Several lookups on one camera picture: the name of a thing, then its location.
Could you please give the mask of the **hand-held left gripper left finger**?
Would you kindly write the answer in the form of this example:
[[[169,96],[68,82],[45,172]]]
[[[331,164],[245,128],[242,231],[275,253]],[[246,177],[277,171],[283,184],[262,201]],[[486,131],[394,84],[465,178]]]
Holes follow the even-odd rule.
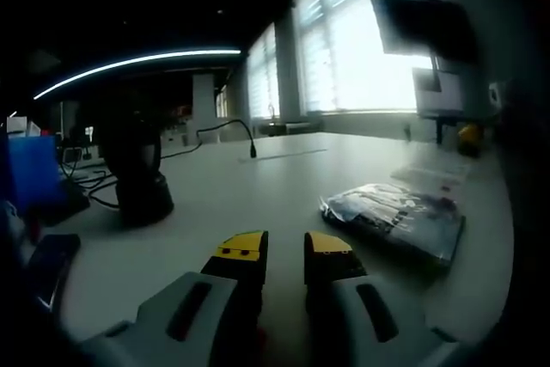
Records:
[[[242,366],[257,337],[269,234],[220,244],[200,272],[187,272],[121,322],[81,345],[93,366]]]

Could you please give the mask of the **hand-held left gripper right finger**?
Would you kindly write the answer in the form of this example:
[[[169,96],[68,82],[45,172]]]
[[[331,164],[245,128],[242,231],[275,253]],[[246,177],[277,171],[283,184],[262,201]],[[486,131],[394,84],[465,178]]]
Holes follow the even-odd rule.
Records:
[[[429,327],[418,297],[369,274],[337,236],[304,236],[315,366],[463,366],[468,349]]]

